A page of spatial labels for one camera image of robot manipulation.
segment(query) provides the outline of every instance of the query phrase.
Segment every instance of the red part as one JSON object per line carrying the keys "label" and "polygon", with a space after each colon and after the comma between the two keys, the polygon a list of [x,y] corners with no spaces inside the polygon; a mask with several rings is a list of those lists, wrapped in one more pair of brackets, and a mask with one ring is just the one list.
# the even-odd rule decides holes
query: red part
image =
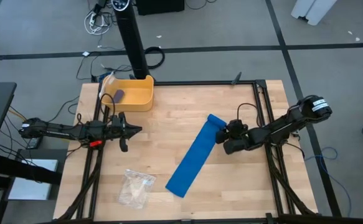
{"label": "red part", "polygon": [[90,142],[90,147],[99,146],[101,144],[102,144],[102,141],[93,141],[93,142]]}

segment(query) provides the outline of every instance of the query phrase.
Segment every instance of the black metal frame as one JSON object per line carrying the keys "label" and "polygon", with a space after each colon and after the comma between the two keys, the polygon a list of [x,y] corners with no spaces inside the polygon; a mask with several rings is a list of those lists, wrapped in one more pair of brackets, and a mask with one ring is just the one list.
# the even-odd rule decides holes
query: black metal frame
{"label": "black metal frame", "polygon": [[[262,109],[262,104],[260,101],[258,87],[262,88],[262,90],[263,90],[266,108],[268,111],[270,121],[274,120],[273,113],[271,110],[271,102],[270,102],[270,99],[268,96],[268,91],[267,91],[265,83],[266,83],[265,80],[241,80],[237,83],[237,85],[252,85],[253,94],[255,96],[255,103],[257,105],[257,113],[259,114],[259,122],[261,125],[265,124],[265,120],[264,120],[263,109]],[[192,82],[181,81],[181,82],[156,82],[154,85],[155,86],[188,86],[188,85],[230,85],[230,84],[231,84],[231,81],[192,81]],[[95,112],[94,112],[94,119],[98,119],[98,117],[99,117],[100,106],[101,106],[101,103],[100,103],[99,98],[97,97],[97,102],[96,102],[96,107],[95,107]],[[104,114],[104,120],[106,120],[108,117],[107,110],[105,110],[105,112],[106,113]],[[105,146],[105,144],[102,144],[101,148],[98,150],[97,162],[102,160],[104,146]],[[270,160],[272,161],[272,159],[273,159],[271,146],[269,144],[266,144],[265,150],[266,150],[267,161],[268,161],[269,168],[270,168]],[[285,181],[288,182],[288,177],[286,175],[285,163],[283,161],[281,148],[280,147],[276,148],[276,151],[277,151],[277,156],[278,156],[278,162],[281,167],[282,178],[284,178]],[[84,186],[86,184],[88,176],[90,175],[92,157],[93,157],[93,151],[91,149],[88,149],[86,163],[85,163],[85,169],[84,169],[84,173],[83,173],[82,186]],[[280,191],[278,188],[278,182],[277,182],[275,176],[272,173],[270,173],[270,177],[271,177],[271,184],[273,187],[273,193],[274,193],[274,197],[275,197],[274,199],[275,199],[275,204],[276,204],[276,211],[279,216],[279,215],[283,214],[281,195],[280,195]],[[90,209],[89,209],[89,213],[88,213],[88,217],[87,217],[92,220],[94,219],[94,213],[95,213],[94,210],[95,210],[95,205],[97,202],[98,183],[99,183],[99,178],[96,178],[94,181],[94,185],[93,185],[92,197],[90,200]],[[295,214],[295,208],[293,206],[291,199],[289,198],[289,196],[287,194],[285,194],[285,195],[286,195],[290,213]],[[83,218],[84,205],[85,205],[85,199],[83,199],[82,203],[78,207],[77,218]],[[211,220],[211,219],[210,220],[155,220],[155,221],[147,220],[147,221],[127,221],[127,222],[113,221],[113,222],[94,222],[94,223],[107,223],[107,224],[109,224],[109,223],[192,223],[192,222],[193,223],[270,223],[269,218],[272,219],[271,214],[267,213],[265,215],[266,215],[266,218],[237,218],[237,219],[213,219],[213,220]]]}

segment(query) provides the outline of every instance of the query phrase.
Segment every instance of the blue cable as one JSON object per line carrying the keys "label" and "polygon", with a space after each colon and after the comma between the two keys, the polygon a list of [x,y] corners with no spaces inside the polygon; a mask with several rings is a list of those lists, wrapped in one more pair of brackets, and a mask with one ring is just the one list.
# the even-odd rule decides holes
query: blue cable
{"label": "blue cable", "polygon": [[[326,150],[326,149],[332,149],[335,152],[335,156],[334,157],[322,156],[323,151]],[[321,155],[319,155],[319,156],[311,156],[311,157],[305,159],[304,161],[308,161],[308,160],[310,160],[312,158],[315,158],[315,157],[318,157],[318,158],[321,158],[322,157],[322,158],[329,159],[329,160],[335,160],[335,159],[337,159],[337,150],[335,148],[333,148],[333,147],[325,147],[325,148],[323,148],[321,150]],[[339,181],[337,181],[331,174],[329,174],[329,172],[325,169],[322,160],[320,160],[319,163],[321,164],[321,167],[323,168],[323,170],[325,171],[325,173],[327,173],[327,175],[330,178],[332,178],[332,180],[334,180],[337,184],[339,184],[343,188],[344,192],[346,193],[346,195],[347,195],[347,197],[349,199],[349,211],[347,213],[347,217],[350,217],[350,214],[351,214],[351,198],[350,198],[349,192],[346,190],[346,188]]]}

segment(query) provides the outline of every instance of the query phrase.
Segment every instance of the gray floor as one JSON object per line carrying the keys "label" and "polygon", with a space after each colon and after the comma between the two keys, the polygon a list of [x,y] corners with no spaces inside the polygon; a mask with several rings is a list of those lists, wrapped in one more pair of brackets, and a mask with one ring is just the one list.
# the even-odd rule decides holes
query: gray floor
{"label": "gray floor", "polygon": [[[198,5],[198,0],[188,0]],[[270,14],[263,0],[218,0],[205,8],[169,14],[138,16],[144,46],[162,48],[211,47],[232,45],[278,45]],[[318,26],[290,16],[294,0],[273,0],[276,16],[286,44],[341,44],[363,42],[363,0],[339,0]],[[82,52],[97,50],[99,37],[88,35],[83,19],[88,12],[82,0],[3,0],[0,5],[0,55]],[[116,27],[105,34],[102,45],[122,47]],[[292,50],[291,59],[304,95],[324,96],[334,114],[315,125],[321,147],[332,146],[339,152],[335,161],[327,161],[329,173],[349,191],[352,217],[363,218],[363,48]],[[18,84],[12,105],[28,118],[52,118],[60,105],[75,98],[82,85],[76,71],[82,58],[47,58],[0,61],[0,82]],[[153,63],[157,55],[150,55]],[[88,58],[80,71],[89,77]],[[99,57],[93,74],[101,74],[100,63],[117,67],[128,63],[125,56]],[[152,74],[157,80],[231,80],[242,71],[243,79],[283,80],[288,101],[296,95],[280,50],[196,52],[167,54],[165,63]],[[20,121],[11,116],[16,126]],[[73,116],[60,114],[59,123],[71,124]],[[301,145],[307,156],[313,150],[305,131]],[[0,136],[0,142],[9,141]],[[66,143],[46,138],[45,149],[66,148]],[[324,189],[314,161],[306,163],[319,211],[330,215]],[[344,216],[347,196],[333,182]],[[54,201],[10,202],[3,223],[47,222]]]}

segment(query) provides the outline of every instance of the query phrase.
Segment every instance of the black device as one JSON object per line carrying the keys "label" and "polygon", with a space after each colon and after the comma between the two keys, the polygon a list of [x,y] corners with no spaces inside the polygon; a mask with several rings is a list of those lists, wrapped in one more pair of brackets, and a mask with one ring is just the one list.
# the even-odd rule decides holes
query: black device
{"label": "black device", "polygon": [[330,117],[332,110],[324,98],[310,95],[299,100],[288,112],[270,124],[249,129],[240,119],[230,123],[216,133],[216,143],[224,143],[225,153],[251,151],[269,142],[282,145],[290,133],[306,127],[309,123],[318,123]]}
{"label": "black device", "polygon": [[112,3],[134,76],[137,79],[145,79],[149,75],[148,64],[131,1],[113,0]]}
{"label": "black device", "polygon": [[136,0],[138,14],[141,16],[184,10],[184,0]]}
{"label": "black device", "polygon": [[104,140],[120,139],[120,149],[128,151],[126,139],[130,139],[142,130],[142,127],[128,124],[124,112],[113,115],[110,123],[93,120],[75,126],[48,123],[39,118],[31,118],[23,122],[18,130],[22,138],[32,139],[42,136],[79,141],[82,147],[97,147]]}

